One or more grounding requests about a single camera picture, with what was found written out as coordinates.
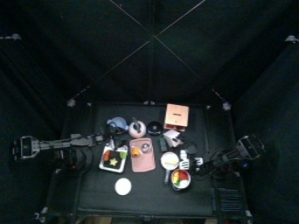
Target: tray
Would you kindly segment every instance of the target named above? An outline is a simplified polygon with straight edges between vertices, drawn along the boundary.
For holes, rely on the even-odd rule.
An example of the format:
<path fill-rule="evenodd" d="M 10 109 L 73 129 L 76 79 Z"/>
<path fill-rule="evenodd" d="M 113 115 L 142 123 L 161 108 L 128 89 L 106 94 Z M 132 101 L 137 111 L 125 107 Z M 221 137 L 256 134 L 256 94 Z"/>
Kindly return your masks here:
<path fill-rule="evenodd" d="M 149 144 L 150 150 L 146 153 L 141 152 L 138 157 L 132 157 L 130 155 L 133 172 L 149 172 L 154 169 L 154 151 L 150 138 L 137 138 L 130 140 L 129 149 L 134 146 L 141 150 L 142 144 Z"/>
<path fill-rule="evenodd" d="M 116 161 L 120 163 L 116 165 L 116 167 L 113 167 L 112 165 L 106 164 L 104 161 L 102 161 L 102 157 L 104 157 L 104 154 L 106 151 L 113 151 L 114 154 L 118 153 L 118 157 L 116 156 Z M 106 171 L 110 171 L 110 172 L 122 172 L 124 170 L 124 167 L 125 167 L 125 162 L 126 162 L 126 157 L 121 158 L 120 157 L 120 152 L 124 152 L 126 153 L 126 146 L 124 145 L 122 147 L 117 148 L 116 150 L 112 150 L 112 148 L 109 146 L 105 146 L 104 150 L 102 150 L 102 155 L 101 155 L 101 159 L 100 159 L 100 162 L 98 162 L 98 168 L 101 170 L 106 170 Z"/>

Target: orange box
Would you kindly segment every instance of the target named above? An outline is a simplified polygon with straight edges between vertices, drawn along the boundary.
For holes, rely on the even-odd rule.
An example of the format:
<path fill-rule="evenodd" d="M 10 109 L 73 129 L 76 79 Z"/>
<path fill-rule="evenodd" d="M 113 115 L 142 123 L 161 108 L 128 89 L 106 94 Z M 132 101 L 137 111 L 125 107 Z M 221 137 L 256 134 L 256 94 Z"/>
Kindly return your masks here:
<path fill-rule="evenodd" d="M 184 131 L 188 126 L 189 107 L 168 103 L 162 127 L 168 130 Z"/>

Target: teapot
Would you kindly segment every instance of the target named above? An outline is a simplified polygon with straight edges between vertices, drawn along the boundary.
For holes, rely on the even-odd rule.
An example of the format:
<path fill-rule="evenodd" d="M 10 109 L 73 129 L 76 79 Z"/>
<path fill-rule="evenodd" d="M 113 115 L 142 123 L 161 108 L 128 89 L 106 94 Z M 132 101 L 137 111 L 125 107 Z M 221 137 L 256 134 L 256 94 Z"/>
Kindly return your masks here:
<path fill-rule="evenodd" d="M 136 118 L 132 118 L 132 122 L 128 127 L 128 134 L 133 138 L 140 138 L 145 134 L 145 125 L 142 122 L 137 121 Z"/>

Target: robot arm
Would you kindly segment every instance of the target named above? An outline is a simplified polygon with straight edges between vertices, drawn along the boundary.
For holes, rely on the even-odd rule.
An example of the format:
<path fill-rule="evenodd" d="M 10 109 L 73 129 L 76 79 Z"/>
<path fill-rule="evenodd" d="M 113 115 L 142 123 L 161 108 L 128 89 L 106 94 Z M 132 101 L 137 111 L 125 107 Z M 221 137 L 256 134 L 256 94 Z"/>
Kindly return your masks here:
<path fill-rule="evenodd" d="M 236 160 L 253 160 L 264 152 L 264 145 L 254 135 L 242 136 L 237 140 L 236 149 L 228 152 L 221 151 L 209 162 L 196 166 L 196 174 L 200 176 L 210 174 L 217 168 L 230 165 Z"/>
<path fill-rule="evenodd" d="M 82 137 L 80 134 L 72 134 L 69 139 L 54 141 L 40 141 L 32 136 L 22 136 L 13 142 L 13 160 L 25 160 L 34 158 L 41 151 L 68 149 L 72 146 L 92 146 L 102 139 L 98 136 Z"/>

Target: black fabric wall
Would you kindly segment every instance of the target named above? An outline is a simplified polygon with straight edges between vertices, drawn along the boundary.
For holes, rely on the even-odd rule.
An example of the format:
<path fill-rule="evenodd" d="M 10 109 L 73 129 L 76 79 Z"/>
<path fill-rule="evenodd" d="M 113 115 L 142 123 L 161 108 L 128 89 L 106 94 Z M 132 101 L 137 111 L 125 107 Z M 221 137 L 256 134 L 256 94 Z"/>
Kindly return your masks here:
<path fill-rule="evenodd" d="M 265 155 L 245 173 L 258 223 L 299 223 L 299 45 L 289 44 L 233 104 L 236 134 L 256 133 Z"/>
<path fill-rule="evenodd" d="M 40 212 L 50 173 L 42 157 L 10 166 L 8 145 L 60 137 L 73 97 L 209 105 L 222 97 L 237 137 L 253 131 L 269 152 L 246 173 L 249 207 L 296 222 L 297 46 L 284 39 L 297 9 L 296 0 L 0 0 L 0 37 L 22 38 L 0 39 L 0 222 Z"/>
<path fill-rule="evenodd" d="M 1 16 L 0 33 L 13 33 Z M 0 40 L 0 223 L 33 223 L 33 213 L 41 211 L 52 155 L 42 153 L 30 163 L 16 164 L 9 148 L 21 136 L 60 137 L 65 105 L 30 49 L 20 41 Z"/>
<path fill-rule="evenodd" d="M 214 89 L 233 102 L 297 28 L 295 0 L 10 0 L 4 6 L 54 87 L 80 101 L 212 104 Z"/>

